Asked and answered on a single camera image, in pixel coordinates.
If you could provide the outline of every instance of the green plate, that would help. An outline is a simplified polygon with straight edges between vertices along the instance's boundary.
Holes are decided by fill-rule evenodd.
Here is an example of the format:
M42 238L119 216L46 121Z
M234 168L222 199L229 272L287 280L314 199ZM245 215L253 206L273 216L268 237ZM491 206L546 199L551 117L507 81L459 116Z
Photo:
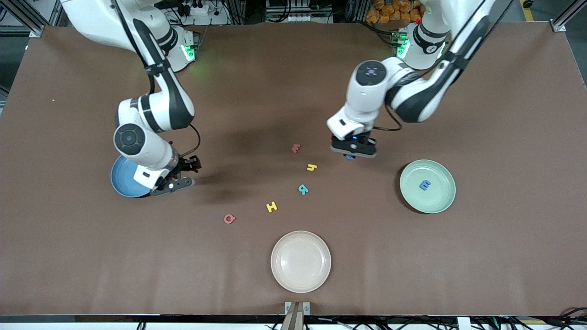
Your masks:
M454 201L457 187L442 165L421 159L408 164L400 176L400 190L406 202L424 213L439 213Z

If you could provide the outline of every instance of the black cable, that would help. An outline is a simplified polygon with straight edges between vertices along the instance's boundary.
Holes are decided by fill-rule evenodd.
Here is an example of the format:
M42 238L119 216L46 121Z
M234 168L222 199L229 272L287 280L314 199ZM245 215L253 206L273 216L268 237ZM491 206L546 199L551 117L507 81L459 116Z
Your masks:
M475 319L474 316L471 316L471 320L479 326L479 328L478 328L478 327L472 325L471 326L472 328L485 330L485 328L483 327L483 324L481 324L481 322L479 322L477 319Z
M452 324L447 325L446 323L444 323L444 321L441 318L432 317L430 318L430 320L442 324L444 326L444 330L456 329L454 326L452 326Z
M361 325L364 325L364 326L366 326L366 327L367 327L367 328L369 328L370 330L375 330L375 329L373 329L373 328L372 328L370 325L368 325L367 323L362 323L362 322L361 322L361 323L359 323L359 324L357 324L357 325L355 325L355 327L353 328L353 330L357 330L357 328L358 328L358 327L360 327Z
M511 5L513 3L514 3L514 0L510 0L510 2L508 3L508 5L505 7L505 10L503 12L501 12L500 17L498 17L497 20L495 21L495 24L493 24L493 26L491 27L491 29L489 29L489 32L487 32L487 34L483 37L483 39L481 40L481 43L479 43L479 46L477 46L477 49L479 49L483 45L483 43L487 40L487 38L489 37L489 35L493 32L493 30L495 30L495 28L501 22L501 19L505 16L505 13L510 9L510 7L511 7Z
M506 318L506 320L508 321L508 323L510 324L510 327L512 328L512 330L518 330L518 327L515 326L514 321L512 321L511 318Z
M330 10L330 15L328 15L328 18L326 19L326 24L328 24L328 22L330 21L330 17L333 14L339 14L340 12L342 12L342 11L333 12L332 10Z
M530 328L529 326L527 326L527 325L526 325L525 323L523 323L522 321L520 321L520 320L519 320L517 317L515 317L515 316L510 316L510 318L511 318L512 320L514 320L514 322L517 322L517 323L521 324L521 325L522 325L524 328L526 328L527 330L534 330L534 329Z
M566 313L564 313L562 315L559 315L559 317L560 318L568 317L568 316L571 316L574 313L581 312L581 311L587 311L587 307L575 308L575 309L573 309L571 311L568 311L568 312L566 312Z
M389 45L389 46L394 46L394 44L392 42L389 42L389 41L385 40L385 38L382 37L379 32L375 31L375 34L379 37L379 39L381 41L383 41L384 44Z
M198 144L196 144L195 147L193 149L191 149L190 151L187 151L187 152L181 154L180 157L185 157L185 156L191 154L192 152L196 151L200 147L200 143L202 142L202 138L200 137L200 132L198 132L198 130L195 129L194 125L192 125L192 124L190 124L190 127L194 129L195 134L198 136Z
M377 29L375 26L369 25L368 23L363 22L363 21L350 21L349 23L359 23L359 24L363 25L365 28L370 29L373 32L378 32L378 33L381 33L382 35L392 35L392 33L389 31Z
M137 43L134 41L133 35L130 33L129 26L126 23L126 19L124 18L124 15L122 14L122 11L120 10L120 7L118 6L118 2L116 2L116 0L112 0L112 5L114 6L116 13L118 14L118 18L120 20L120 23L122 24L122 28L123 28L124 32L126 33L127 38L129 39L130 44L133 46L134 51L137 53L137 55L141 59L141 62L143 63L143 67L146 68L147 62L145 61L145 58L143 58L143 55L141 55L141 52L139 51L139 47L137 47Z
M165 0L165 3L169 6L169 9L171 9L171 11L176 15L177 22L179 23L179 25L184 27L185 25L183 24L183 21L181 20L180 14L177 12L177 10L173 9L173 6L171 5L171 3L169 3L169 0Z
M479 317L479 318L482 319L483 321L485 321L487 324L489 324L489 326L493 330L500 330L500 328L497 326L497 322L494 322L495 319L491 319L489 317L487 317L487 318Z
M387 103L385 103L384 105L385 105L385 111L387 111L387 114L393 119L394 122L396 122L397 128L396 129L390 129L390 128L387 128L387 127L374 126L373 129L374 130L382 130L382 131L386 131L386 132L396 132L396 131L399 131L403 127L402 126L402 123L400 123L399 120L397 120L392 115L392 111L391 111L391 108L389 107L389 105L387 105Z
M396 330L402 330L403 328L406 327L406 325L408 325L409 322L413 321L412 319L408 319L403 325L400 325L399 328L397 328Z
M246 18L244 18L242 16L239 16L238 14L233 13L232 10L228 9L228 6L226 6L226 4L224 3L224 0L222 0L222 6L226 10L227 15L230 15L230 20L232 21L232 25L236 25L235 22L237 20L235 19L235 17L238 17L238 18L242 19L243 22L244 22L244 20L246 20Z
M273 21L272 19L270 19L268 17L265 17L265 19L269 22L272 22L272 23L281 23L287 19L289 14L291 14L291 12L292 12L292 1L288 0L287 3L284 4L284 13L281 15L281 17L279 19L277 19L276 21Z

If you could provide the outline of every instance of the green indicator light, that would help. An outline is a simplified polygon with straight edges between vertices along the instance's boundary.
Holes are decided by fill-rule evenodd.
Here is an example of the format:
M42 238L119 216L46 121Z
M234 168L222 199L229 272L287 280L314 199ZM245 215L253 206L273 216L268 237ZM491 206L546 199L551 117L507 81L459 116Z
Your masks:
M402 59L406 57L408 48L410 48L410 41L406 39L403 44L397 48L397 57Z
M183 50L186 60L189 60L189 61L194 60L194 58L195 58L194 51L192 50L191 46L182 45L181 50Z

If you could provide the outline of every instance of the blue plate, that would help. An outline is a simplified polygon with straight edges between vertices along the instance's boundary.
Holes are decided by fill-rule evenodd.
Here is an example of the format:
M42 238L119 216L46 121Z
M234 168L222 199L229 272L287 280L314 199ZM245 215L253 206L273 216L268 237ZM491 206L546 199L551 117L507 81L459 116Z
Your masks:
M134 172L138 165L120 155L112 165L110 182L117 193L125 197L142 197L150 192L150 189L134 180Z

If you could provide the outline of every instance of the floor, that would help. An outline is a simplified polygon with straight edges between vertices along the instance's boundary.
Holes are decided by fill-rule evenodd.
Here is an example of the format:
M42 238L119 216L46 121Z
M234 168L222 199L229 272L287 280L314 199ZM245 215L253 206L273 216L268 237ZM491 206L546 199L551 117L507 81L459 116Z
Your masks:
M510 0L496 0L490 14L490 20L495 22ZM534 21L548 21L560 14L572 0L535 0L531 7L531 16ZM504 15L502 22L523 22L526 21L524 11L519 0L514 3ZM587 77L587 9L578 13L568 24L566 24L566 37L575 55L577 66L581 71L583 80ZM10 89L16 71L25 53L25 46L28 38L3 37L0 38L0 86ZM0 114L4 104L4 97L0 95Z

